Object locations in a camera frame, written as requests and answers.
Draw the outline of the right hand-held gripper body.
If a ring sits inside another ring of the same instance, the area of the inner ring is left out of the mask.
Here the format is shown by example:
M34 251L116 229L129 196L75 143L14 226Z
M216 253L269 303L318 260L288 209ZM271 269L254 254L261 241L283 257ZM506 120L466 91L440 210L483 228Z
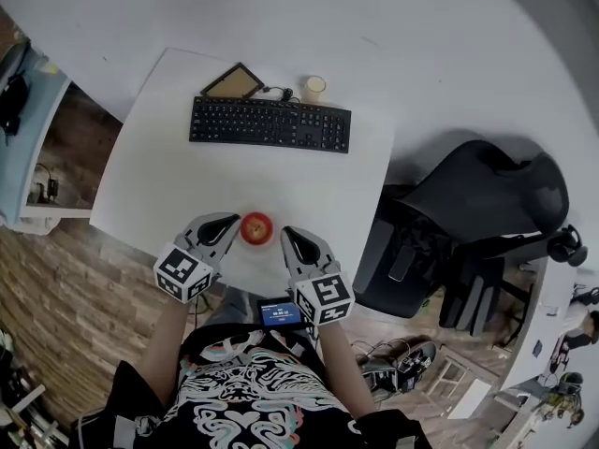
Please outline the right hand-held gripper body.
M312 326L339 322L353 309L353 289L338 261L289 280L293 302Z

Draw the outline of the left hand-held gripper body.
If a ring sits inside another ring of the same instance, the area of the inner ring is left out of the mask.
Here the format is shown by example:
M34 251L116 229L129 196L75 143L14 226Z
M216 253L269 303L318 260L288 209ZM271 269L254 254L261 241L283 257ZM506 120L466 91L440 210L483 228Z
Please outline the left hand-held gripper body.
M153 266L155 284L168 296L188 303L217 280L220 258L216 238L180 233Z

